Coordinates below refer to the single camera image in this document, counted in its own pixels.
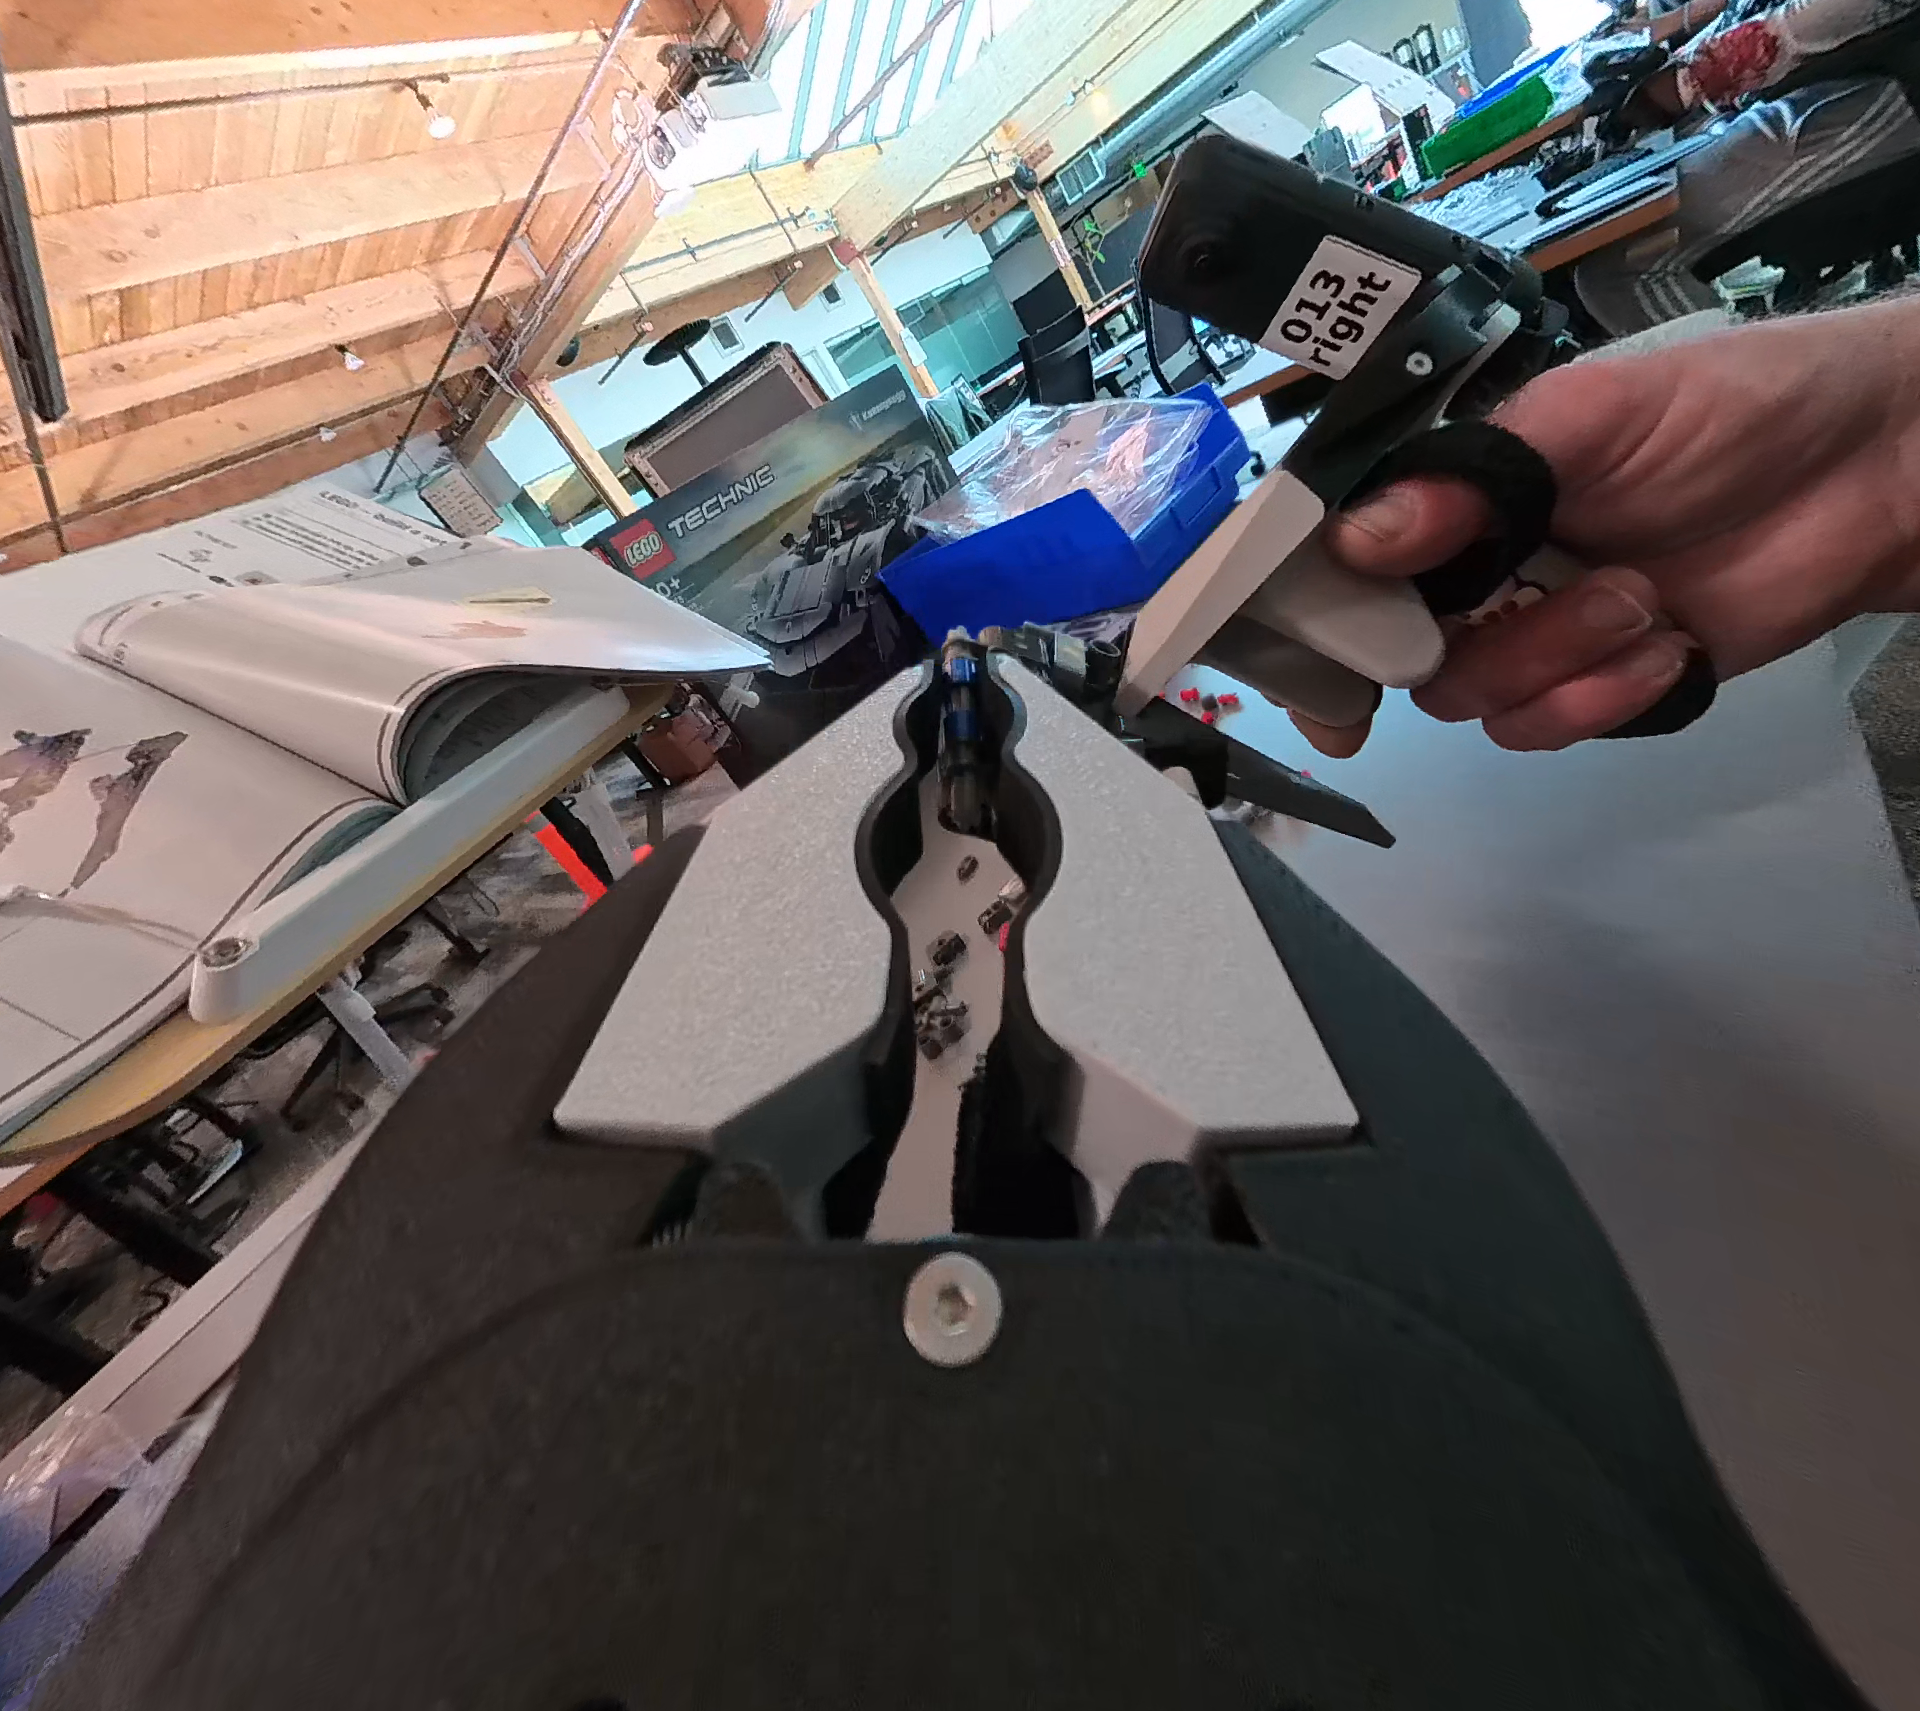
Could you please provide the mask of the orange traffic cone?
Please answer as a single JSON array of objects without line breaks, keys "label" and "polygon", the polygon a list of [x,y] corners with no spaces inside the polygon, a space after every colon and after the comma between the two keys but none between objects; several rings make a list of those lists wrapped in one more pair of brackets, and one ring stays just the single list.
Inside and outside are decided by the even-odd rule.
[{"label": "orange traffic cone", "polygon": [[525,825],[587,905],[597,903],[608,891],[611,877],[599,841],[565,801],[553,801],[551,809],[532,811]]}]

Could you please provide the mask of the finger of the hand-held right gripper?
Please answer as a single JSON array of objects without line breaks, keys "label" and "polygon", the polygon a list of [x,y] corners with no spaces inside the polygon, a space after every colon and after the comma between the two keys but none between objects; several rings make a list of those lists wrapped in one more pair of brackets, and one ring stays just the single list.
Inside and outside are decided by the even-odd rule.
[{"label": "finger of the hand-held right gripper", "polygon": [[1327,503],[1297,475],[1269,471],[1134,615],[1117,707],[1141,711],[1321,529]]}]

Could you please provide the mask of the white printed sign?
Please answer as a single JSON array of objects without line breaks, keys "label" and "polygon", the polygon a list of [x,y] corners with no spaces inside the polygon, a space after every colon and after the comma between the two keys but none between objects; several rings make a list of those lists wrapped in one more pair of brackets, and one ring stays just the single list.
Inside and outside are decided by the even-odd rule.
[{"label": "white printed sign", "polygon": [[493,533],[463,537],[351,491],[294,485],[148,533],[126,587],[164,593],[325,583],[510,545]]}]

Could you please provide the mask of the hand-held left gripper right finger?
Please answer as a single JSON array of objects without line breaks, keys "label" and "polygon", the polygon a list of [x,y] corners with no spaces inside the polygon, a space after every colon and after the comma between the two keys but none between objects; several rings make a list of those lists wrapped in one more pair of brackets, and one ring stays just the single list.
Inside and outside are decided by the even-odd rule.
[{"label": "hand-held left gripper right finger", "polygon": [[1025,899],[962,1099],[960,1229],[1072,1237],[1146,1165],[1349,1143],[1357,1101],[1186,787],[1031,667],[987,661],[995,833]]}]

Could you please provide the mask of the black office chair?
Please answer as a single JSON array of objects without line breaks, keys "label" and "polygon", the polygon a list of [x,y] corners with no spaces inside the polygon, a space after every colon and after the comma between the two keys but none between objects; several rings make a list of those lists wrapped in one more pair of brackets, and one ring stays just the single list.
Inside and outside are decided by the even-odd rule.
[{"label": "black office chair", "polygon": [[1082,307],[1022,335],[1019,353],[1022,401],[1071,405],[1097,397],[1093,333]]}]

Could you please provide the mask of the green storage bin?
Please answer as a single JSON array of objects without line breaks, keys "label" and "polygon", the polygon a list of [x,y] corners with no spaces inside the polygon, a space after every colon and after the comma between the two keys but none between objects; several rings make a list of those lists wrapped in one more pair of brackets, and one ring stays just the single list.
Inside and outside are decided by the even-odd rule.
[{"label": "green storage bin", "polygon": [[1441,179],[1524,137],[1555,113],[1555,103],[1556,89],[1542,69],[1527,73],[1497,93],[1482,93],[1422,143],[1422,175]]}]

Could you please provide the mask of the dark hard case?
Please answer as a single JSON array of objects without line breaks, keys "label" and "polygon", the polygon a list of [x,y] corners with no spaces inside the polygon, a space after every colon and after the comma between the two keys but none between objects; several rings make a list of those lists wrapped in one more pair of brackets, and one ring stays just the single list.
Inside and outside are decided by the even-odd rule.
[{"label": "dark hard case", "polygon": [[829,401],[791,345],[762,345],[633,435],[622,471],[664,497]]}]

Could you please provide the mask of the small black lego pins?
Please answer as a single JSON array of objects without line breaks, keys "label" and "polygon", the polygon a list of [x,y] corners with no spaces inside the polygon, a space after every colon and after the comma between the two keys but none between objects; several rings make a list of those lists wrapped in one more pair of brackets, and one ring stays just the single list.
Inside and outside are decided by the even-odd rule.
[{"label": "small black lego pins", "polygon": [[1003,1003],[1008,931],[1025,899],[1027,887],[1007,881],[925,939],[912,985],[914,1037],[925,1061],[959,1061],[967,1049],[977,1059],[987,1055]]}]

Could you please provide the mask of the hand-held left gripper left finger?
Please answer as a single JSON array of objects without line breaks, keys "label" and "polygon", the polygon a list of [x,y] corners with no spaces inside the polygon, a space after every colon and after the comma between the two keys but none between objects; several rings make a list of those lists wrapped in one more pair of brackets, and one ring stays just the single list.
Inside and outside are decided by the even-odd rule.
[{"label": "hand-held left gripper left finger", "polygon": [[868,1235],[914,1099],[925,669],[708,819],[554,1109],[574,1139],[770,1173],[806,1231]]}]

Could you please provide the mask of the white book stand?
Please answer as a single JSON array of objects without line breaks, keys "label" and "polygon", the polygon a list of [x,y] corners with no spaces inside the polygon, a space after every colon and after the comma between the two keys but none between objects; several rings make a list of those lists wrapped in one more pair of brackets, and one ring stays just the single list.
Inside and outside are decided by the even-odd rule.
[{"label": "white book stand", "polygon": [[184,1011],[129,1045],[4,1137],[4,1203],[49,1183],[87,1147],[184,1099],[311,997],[345,1023],[385,1083],[410,1075],[352,965],[377,939],[631,739],[669,683],[591,687],[516,733],[340,859],[325,863],[195,955]]}]

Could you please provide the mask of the black lego panel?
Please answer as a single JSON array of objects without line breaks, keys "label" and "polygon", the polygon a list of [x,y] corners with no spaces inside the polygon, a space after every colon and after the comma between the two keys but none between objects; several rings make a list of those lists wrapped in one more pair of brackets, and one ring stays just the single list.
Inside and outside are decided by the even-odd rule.
[{"label": "black lego panel", "polygon": [[1167,699],[1157,697],[1136,715],[1120,717],[1117,733],[1164,775],[1188,777],[1209,811],[1247,805],[1380,849],[1396,845],[1394,833],[1365,803],[1270,759]]}]

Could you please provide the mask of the open instruction booklet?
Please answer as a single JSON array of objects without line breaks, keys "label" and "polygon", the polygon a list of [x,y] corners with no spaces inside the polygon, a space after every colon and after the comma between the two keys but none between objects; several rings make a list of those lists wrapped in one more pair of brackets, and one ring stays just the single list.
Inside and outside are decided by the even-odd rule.
[{"label": "open instruction booklet", "polygon": [[187,1003],[195,955],[591,687],[754,641],[592,553],[146,593],[4,641],[4,1133]]}]

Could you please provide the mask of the background wooden desk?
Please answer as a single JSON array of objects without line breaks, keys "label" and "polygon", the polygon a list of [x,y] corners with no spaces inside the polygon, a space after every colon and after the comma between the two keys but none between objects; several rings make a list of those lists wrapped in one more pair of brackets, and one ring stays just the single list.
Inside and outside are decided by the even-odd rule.
[{"label": "background wooden desk", "polygon": [[1537,257],[1667,197],[1679,187],[1679,161],[1689,143],[1673,133],[1618,145],[1555,139],[1420,201],[1417,211],[1502,255]]}]

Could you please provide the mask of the clear plastic bags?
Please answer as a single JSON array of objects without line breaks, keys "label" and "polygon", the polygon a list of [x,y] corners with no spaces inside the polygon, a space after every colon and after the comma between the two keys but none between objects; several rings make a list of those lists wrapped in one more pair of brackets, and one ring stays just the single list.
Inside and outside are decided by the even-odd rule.
[{"label": "clear plastic bags", "polygon": [[1232,415],[1211,393],[1025,403],[962,447],[955,483],[912,523],[956,541],[1085,491],[1136,537],[1236,441]]}]

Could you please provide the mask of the blue storage bin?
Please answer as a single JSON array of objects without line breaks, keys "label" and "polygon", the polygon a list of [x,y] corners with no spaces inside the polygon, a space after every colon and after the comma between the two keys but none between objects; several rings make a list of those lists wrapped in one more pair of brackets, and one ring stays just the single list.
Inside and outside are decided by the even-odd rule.
[{"label": "blue storage bin", "polygon": [[[1204,393],[1236,423],[1212,385],[1173,397]],[[1238,427],[1236,447],[1136,537],[1076,491],[973,537],[939,541],[920,533],[878,579],[930,643],[945,641],[956,625],[979,633],[987,625],[1058,623],[1143,605],[1236,505],[1248,459]]]}]

